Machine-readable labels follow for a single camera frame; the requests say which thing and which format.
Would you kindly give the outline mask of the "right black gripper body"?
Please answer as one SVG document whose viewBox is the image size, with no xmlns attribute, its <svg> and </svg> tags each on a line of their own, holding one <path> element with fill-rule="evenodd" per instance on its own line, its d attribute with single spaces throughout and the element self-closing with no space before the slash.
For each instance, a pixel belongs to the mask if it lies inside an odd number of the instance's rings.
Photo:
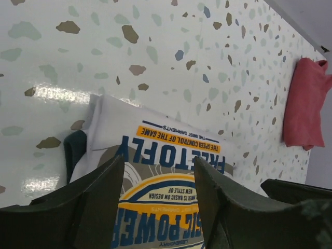
<svg viewBox="0 0 332 249">
<path fill-rule="evenodd" d="M 269 198 L 288 204 L 297 204 L 306 200 L 331 199 L 331 189 L 279 179 L 267 179 L 260 186 Z"/>
</svg>

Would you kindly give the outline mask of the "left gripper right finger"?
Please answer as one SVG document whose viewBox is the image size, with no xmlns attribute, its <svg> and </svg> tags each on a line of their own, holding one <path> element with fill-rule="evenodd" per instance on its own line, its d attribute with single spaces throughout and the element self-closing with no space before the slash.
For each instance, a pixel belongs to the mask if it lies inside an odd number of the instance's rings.
<svg viewBox="0 0 332 249">
<path fill-rule="evenodd" d="M 331 248 L 331 199 L 280 202 L 253 192 L 195 158 L 207 248 Z"/>
</svg>

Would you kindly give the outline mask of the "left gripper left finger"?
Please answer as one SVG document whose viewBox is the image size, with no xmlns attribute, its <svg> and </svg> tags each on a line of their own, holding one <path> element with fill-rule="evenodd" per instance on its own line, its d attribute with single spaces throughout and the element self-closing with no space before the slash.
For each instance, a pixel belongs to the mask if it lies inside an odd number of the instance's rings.
<svg viewBox="0 0 332 249">
<path fill-rule="evenodd" d="M 125 162 L 116 156 L 29 205 L 1 209 L 1 248 L 110 248 Z"/>
</svg>

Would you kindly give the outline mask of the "white navy tank top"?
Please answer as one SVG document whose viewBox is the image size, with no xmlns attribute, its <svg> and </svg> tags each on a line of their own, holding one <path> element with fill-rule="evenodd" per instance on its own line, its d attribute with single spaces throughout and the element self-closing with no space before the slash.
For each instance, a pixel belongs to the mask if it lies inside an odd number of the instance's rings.
<svg viewBox="0 0 332 249">
<path fill-rule="evenodd" d="M 67 181 L 123 156 L 111 248 L 204 248 L 195 158 L 232 177 L 233 146 L 112 96 L 92 96 L 88 117 L 87 125 L 64 140 Z"/>
</svg>

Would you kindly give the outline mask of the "red tank top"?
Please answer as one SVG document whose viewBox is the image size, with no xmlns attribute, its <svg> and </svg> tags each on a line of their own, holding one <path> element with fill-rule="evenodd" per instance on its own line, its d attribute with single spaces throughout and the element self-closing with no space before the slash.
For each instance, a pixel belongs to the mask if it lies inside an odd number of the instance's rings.
<svg viewBox="0 0 332 249">
<path fill-rule="evenodd" d="M 324 147 L 321 131 L 321 109 L 331 89 L 331 74 L 326 60 L 301 58 L 290 83 L 283 121 L 286 147 Z"/>
</svg>

